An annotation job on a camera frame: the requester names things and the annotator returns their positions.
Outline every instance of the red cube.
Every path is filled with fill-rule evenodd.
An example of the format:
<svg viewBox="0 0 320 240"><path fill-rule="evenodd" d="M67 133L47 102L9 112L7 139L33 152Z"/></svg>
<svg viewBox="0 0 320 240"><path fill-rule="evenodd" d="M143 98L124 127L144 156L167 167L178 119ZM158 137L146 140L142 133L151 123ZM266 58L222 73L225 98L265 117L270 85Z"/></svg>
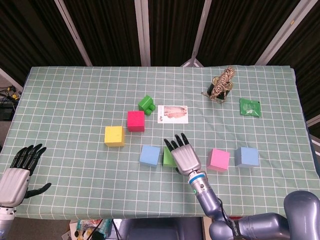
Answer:
<svg viewBox="0 0 320 240"><path fill-rule="evenodd" d="M144 132L145 131L144 111L128 111L127 128L129 132Z"/></svg>

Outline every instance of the pink cube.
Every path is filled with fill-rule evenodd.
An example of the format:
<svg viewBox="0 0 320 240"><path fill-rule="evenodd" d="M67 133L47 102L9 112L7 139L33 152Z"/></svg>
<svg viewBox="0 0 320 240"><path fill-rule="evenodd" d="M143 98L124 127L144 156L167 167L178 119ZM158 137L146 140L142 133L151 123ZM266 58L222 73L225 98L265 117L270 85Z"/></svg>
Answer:
<svg viewBox="0 0 320 240"><path fill-rule="evenodd" d="M144 111L128 111L127 128L129 132L144 132L145 131Z"/></svg>
<svg viewBox="0 0 320 240"><path fill-rule="evenodd" d="M228 170L229 167L229 156L229 152L214 148L209 154L206 167L218 172L224 172Z"/></svg>

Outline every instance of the yellow cube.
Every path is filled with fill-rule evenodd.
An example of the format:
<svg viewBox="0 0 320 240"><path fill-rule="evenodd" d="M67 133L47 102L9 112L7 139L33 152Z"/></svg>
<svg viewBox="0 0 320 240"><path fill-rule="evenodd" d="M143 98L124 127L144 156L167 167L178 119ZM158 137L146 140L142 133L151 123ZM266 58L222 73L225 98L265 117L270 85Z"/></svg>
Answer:
<svg viewBox="0 0 320 240"><path fill-rule="evenodd" d="M106 126L104 143L108 147L123 147L125 145L125 130L122 126Z"/></svg>

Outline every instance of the checkered tablecloth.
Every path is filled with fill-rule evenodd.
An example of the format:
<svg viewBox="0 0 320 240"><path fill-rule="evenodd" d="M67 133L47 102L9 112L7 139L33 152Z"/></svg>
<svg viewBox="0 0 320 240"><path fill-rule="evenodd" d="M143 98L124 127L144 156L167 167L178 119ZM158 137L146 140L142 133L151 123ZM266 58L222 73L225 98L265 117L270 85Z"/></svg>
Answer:
<svg viewBox="0 0 320 240"><path fill-rule="evenodd" d="M29 189L52 183L17 208L43 219L203 216L187 178L173 168L139 164L142 145L164 148L184 132L206 169L212 148L230 152L229 169L208 178L230 215L285 214L295 190L320 196L295 76L287 66L234 66L223 104L201 95L225 67L33 67L0 155L0 174L24 146L47 147ZM105 126L126 126L127 111L150 95L156 105L188 106L189 124L145 118L125 129L124 147L104 144ZM239 99L261 103L262 116L240 115ZM260 167L238 168L234 152L257 148Z"/></svg>

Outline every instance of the card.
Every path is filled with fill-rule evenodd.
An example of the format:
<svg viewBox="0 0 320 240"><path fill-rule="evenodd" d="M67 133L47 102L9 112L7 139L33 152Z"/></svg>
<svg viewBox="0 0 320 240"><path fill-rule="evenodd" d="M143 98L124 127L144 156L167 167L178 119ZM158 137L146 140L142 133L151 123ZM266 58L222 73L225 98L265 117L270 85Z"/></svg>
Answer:
<svg viewBox="0 0 320 240"><path fill-rule="evenodd" d="M158 124L187 124L188 107L187 106L167 106L159 105Z"/></svg>

